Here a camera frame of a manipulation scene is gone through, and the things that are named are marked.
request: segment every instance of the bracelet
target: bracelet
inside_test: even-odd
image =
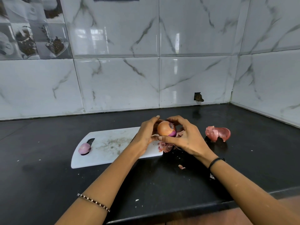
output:
[[[86,200],[88,200],[88,201],[90,201],[90,202],[92,202],[92,203],[95,203],[95,204],[97,204],[98,206],[104,208],[105,210],[107,210],[107,212],[110,212],[110,209],[109,209],[109,208],[105,207],[103,204],[100,204],[100,203],[98,203],[97,201],[95,201],[95,200],[93,200],[93,199],[91,199],[91,198],[89,198],[89,197],[87,197],[87,196],[84,196],[84,195],[82,195],[82,194],[79,193],[79,194],[77,194],[77,197],[82,197],[83,199],[86,199]]]
[[[209,171],[210,171],[210,168],[212,167],[212,165],[214,165],[215,162],[217,162],[218,160],[224,160],[224,161],[225,161],[224,158],[223,158],[223,159],[221,159],[221,158],[216,158],[216,159],[214,159],[214,160],[210,163],[210,165],[209,165],[209,167],[208,167],[208,170],[209,170]],[[213,179],[213,180],[216,179],[216,178],[212,175],[212,172],[210,172],[209,177],[210,177],[211,179]]]

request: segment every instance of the forearm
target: forearm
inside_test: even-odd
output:
[[[211,152],[201,160],[208,167],[215,158],[217,156]],[[297,215],[226,162],[217,161],[211,167],[211,172],[253,224],[300,224]]]
[[[129,145],[83,194],[110,208],[124,179],[139,158],[135,147]],[[105,209],[78,198],[56,224],[99,225],[103,223],[106,215]]]

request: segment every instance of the hand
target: hand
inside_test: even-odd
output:
[[[217,158],[204,141],[197,126],[191,124],[187,119],[184,119],[181,116],[169,117],[166,120],[172,122],[175,126],[181,124],[185,133],[179,138],[159,136],[158,140],[181,147],[187,153],[199,159],[207,167],[212,160]]]
[[[163,120],[159,119],[159,115],[151,118],[148,121],[144,121],[141,124],[141,127],[135,137],[132,139],[129,145],[137,146],[139,149],[139,156],[143,155],[148,147],[148,145],[155,140],[158,140],[157,136],[153,136],[153,134],[157,134],[157,126]]]

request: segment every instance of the person's right arm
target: person's right arm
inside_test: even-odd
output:
[[[175,125],[181,124],[185,133],[180,138],[160,136],[165,143],[175,144],[195,156],[207,168],[218,158],[205,143],[198,128],[181,116],[167,119]],[[223,160],[211,167],[212,174],[223,184],[232,198],[253,224],[288,225],[300,224],[300,217],[279,203],[270,194],[250,181]]]

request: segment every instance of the person's right hand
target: person's right hand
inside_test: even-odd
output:
[[[187,153],[194,155],[206,167],[210,165],[212,160],[218,157],[210,150],[201,136],[197,126],[191,124],[187,119],[184,119],[181,116],[169,117],[166,120],[173,123],[175,126],[182,125],[185,133],[182,135],[182,137],[178,138],[159,136],[158,140],[181,147]]]

